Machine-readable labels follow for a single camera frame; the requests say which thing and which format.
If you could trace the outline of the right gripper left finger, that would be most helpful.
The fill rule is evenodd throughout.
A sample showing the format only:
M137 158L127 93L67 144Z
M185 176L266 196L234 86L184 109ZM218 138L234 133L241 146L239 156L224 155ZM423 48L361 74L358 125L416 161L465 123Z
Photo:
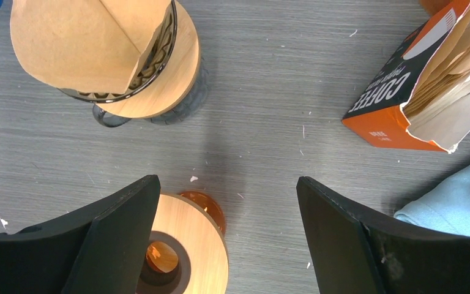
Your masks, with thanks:
M0 293L135 293L160 196L147 175L72 212L0 233Z

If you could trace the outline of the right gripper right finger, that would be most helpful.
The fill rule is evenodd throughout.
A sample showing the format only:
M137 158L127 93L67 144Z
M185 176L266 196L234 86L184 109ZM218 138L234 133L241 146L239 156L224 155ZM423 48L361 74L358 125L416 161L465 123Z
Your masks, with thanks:
M320 293L470 293L470 237L407 224L298 179Z

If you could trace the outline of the amber glass carafe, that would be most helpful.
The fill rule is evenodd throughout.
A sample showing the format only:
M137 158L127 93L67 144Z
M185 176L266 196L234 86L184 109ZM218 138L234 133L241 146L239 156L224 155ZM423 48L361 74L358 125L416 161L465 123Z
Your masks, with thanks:
M179 193L199 205L211 218L224 236L226 233L226 220L220 205L208 194L198 190L187 190ZM156 273L170 273L179 263L179 257L174 249L162 241L151 243L146 252L146 263Z

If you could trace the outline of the brown paper coffee filter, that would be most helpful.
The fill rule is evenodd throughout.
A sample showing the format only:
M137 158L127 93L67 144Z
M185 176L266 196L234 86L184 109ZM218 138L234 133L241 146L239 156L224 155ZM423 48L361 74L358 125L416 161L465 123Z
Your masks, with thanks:
M14 1L10 37L35 79L80 92L126 92L170 12L169 1Z

